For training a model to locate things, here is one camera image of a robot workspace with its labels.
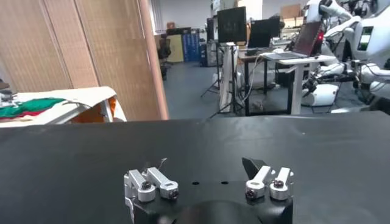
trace black chair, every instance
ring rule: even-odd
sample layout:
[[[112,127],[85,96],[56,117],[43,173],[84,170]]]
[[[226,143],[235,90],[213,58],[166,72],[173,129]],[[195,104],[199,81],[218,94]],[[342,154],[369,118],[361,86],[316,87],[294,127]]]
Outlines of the black chair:
[[[172,53],[171,51],[171,40],[166,38],[166,35],[162,35],[160,39],[160,48],[157,50],[158,59],[163,60],[160,63],[161,74],[163,76],[163,80],[166,80],[166,73],[170,68],[171,63],[169,63],[168,57]]]

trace white table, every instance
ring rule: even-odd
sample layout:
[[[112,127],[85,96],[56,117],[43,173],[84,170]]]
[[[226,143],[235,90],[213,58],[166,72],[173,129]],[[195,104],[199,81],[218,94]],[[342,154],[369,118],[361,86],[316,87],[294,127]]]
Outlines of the white table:
[[[113,122],[108,100],[112,97],[115,97],[116,99],[116,93],[109,87],[64,89],[40,93],[18,93],[15,97],[20,102],[43,98],[62,98],[65,99],[65,101],[60,102],[38,116],[35,116],[31,121],[0,122],[0,128],[64,124],[99,103],[101,104],[102,114],[105,115],[105,121]],[[126,121],[126,117],[118,101],[115,105],[115,117],[119,118],[121,121]]]
[[[291,105],[291,114],[300,114],[300,107],[302,103],[302,83],[303,83],[303,70],[305,65],[332,61],[335,59],[334,56],[320,55],[318,57],[310,58],[298,58],[298,59],[289,59],[289,60],[273,60],[270,55],[274,53],[264,53],[261,56],[269,61],[275,61],[282,65],[296,65],[293,94],[292,94],[292,105]]]

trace blue cabinet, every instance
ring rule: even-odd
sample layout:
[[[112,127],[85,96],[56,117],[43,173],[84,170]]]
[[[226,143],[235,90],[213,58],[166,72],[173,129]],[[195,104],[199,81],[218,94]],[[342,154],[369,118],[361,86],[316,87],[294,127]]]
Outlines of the blue cabinet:
[[[184,61],[199,61],[199,33],[183,34],[182,42]]]

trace black table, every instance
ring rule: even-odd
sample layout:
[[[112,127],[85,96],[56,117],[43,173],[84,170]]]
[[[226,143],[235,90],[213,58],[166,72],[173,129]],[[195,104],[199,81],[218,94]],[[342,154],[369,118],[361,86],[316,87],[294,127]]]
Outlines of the black table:
[[[126,170],[246,180],[242,156],[293,169],[295,223],[389,223],[389,133],[380,112],[0,129],[0,223],[130,223]]]
[[[287,109],[286,110],[277,110],[277,111],[264,111],[264,112],[251,112],[249,109],[249,97],[251,92],[250,83],[249,83],[249,63],[255,63],[257,55],[246,56],[246,52],[239,52],[238,58],[244,62],[244,82],[245,82],[245,116],[262,116],[262,115],[281,115],[281,114],[291,114],[291,108],[293,104],[293,79],[291,75],[288,76],[288,96],[287,96]],[[266,58],[262,58],[264,63],[264,87],[263,94],[267,96],[268,90],[268,60]]]

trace curtain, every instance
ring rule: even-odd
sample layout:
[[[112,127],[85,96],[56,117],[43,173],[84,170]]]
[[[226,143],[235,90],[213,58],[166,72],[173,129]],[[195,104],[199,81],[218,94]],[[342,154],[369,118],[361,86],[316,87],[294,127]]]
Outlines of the curtain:
[[[154,28],[154,33],[163,33],[165,32],[165,27],[163,24],[163,16],[161,14],[161,4],[160,0],[150,0],[151,8],[151,18],[152,25]]]

